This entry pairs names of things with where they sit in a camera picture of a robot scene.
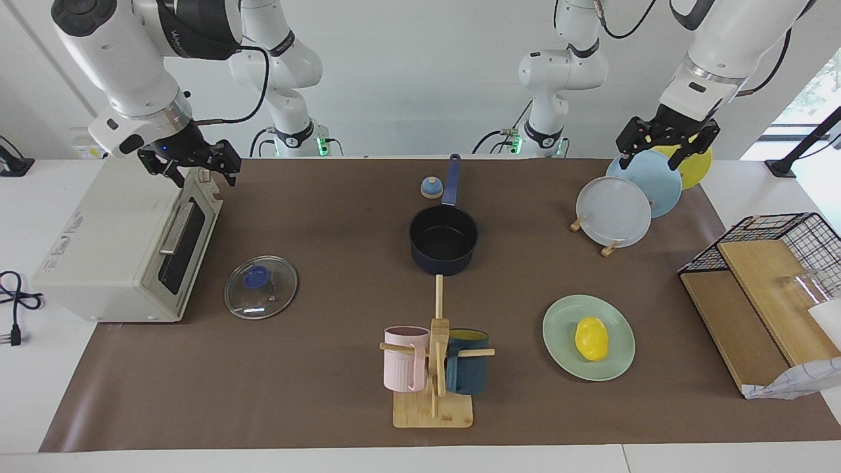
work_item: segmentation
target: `brown table mat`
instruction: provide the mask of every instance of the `brown table mat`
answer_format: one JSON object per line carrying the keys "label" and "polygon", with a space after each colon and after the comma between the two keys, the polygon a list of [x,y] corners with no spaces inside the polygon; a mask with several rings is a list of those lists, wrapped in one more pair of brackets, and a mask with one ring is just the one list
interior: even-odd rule
{"label": "brown table mat", "polygon": [[[479,225],[470,266],[447,278],[454,327],[490,333],[489,390],[466,430],[398,430],[382,384],[382,330],[427,326],[435,280],[408,225],[446,161],[248,161],[225,205],[184,320],[94,332],[42,452],[427,445],[646,444],[841,438],[820,396],[745,401],[678,278],[721,235],[700,187],[637,245],[604,259],[567,230],[607,161],[466,161],[459,205]],[[264,321],[225,309],[231,271],[277,254],[293,304]],[[625,315],[637,355],[620,378],[567,374],[543,346],[546,309],[596,295]]]}

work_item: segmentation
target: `black metal pole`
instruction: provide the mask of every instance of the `black metal pole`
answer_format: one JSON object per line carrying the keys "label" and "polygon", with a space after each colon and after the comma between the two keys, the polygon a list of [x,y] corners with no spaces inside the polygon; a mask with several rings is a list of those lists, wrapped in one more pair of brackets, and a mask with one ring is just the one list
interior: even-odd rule
{"label": "black metal pole", "polygon": [[820,141],[839,121],[841,121],[841,107],[835,109],[809,136],[803,138],[803,141],[791,150],[788,155],[782,159],[769,159],[765,161],[765,166],[768,166],[771,173],[778,178],[796,178],[795,174],[791,171],[794,161],[800,159],[804,152]]}

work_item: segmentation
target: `yellow plate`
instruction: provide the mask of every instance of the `yellow plate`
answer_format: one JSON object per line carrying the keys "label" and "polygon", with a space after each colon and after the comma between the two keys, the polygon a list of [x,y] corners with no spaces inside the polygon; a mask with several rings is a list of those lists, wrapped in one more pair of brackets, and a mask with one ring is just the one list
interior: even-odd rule
{"label": "yellow plate", "polygon": [[[674,152],[678,150],[678,146],[655,146],[654,150],[663,153],[667,157],[672,157]],[[707,148],[703,154],[693,154],[687,157],[678,166],[680,180],[683,182],[683,190],[695,187],[710,171],[710,166],[712,166],[711,147]]]}

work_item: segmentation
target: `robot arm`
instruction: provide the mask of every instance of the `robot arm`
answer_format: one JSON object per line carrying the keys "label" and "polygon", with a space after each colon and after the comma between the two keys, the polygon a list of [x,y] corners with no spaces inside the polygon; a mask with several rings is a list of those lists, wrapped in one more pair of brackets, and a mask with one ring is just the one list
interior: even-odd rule
{"label": "robot arm", "polygon": [[228,141],[204,141],[162,57],[234,54],[242,35],[237,0],[55,0],[51,13],[61,42],[108,97],[89,127],[103,148],[137,151],[150,173],[179,187],[179,166],[222,173],[234,185],[240,157]]}
{"label": "robot arm", "polygon": [[[274,122],[275,146],[283,157],[319,156],[319,125],[309,117],[307,103],[295,88],[318,84],[321,59],[289,28],[278,0],[243,0],[242,24],[246,39],[272,57],[266,103]],[[263,59],[244,52],[230,58],[230,73],[242,86],[262,88]]]}
{"label": "robot arm", "polygon": [[706,151],[720,131],[712,116],[737,96],[762,56],[813,4],[814,0],[670,0],[673,15],[695,31],[695,40],[660,97],[654,118],[632,118],[616,139],[622,168],[638,152],[658,145],[680,145],[669,161],[672,169]]}
{"label": "robot arm", "polygon": [[555,28],[567,41],[565,50],[540,50],[520,62],[520,83],[532,92],[532,112],[519,130],[523,152],[551,156],[558,149],[569,104],[563,90],[597,88],[608,64],[599,50],[599,19],[592,0],[562,0]]}

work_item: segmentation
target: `white table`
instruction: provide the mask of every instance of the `white table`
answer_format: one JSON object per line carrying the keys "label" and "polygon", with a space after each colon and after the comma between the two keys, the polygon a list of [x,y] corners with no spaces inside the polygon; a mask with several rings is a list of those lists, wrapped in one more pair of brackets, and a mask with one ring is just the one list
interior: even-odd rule
{"label": "white table", "polygon": [[[4,215],[0,268],[30,278],[102,162],[39,161],[26,178],[0,180]],[[756,173],[761,162],[715,162],[703,187],[730,226],[746,215],[817,211],[793,180]],[[23,242],[13,247],[10,242]],[[429,449],[277,449],[35,454],[72,377],[94,325],[59,306],[22,311],[29,340],[0,347],[0,471],[364,471],[398,466],[402,473],[440,465],[481,471],[841,470],[841,442],[793,444],[570,445],[549,447],[437,447]],[[11,325],[0,309],[0,332]],[[841,418],[841,390],[824,393]]]}

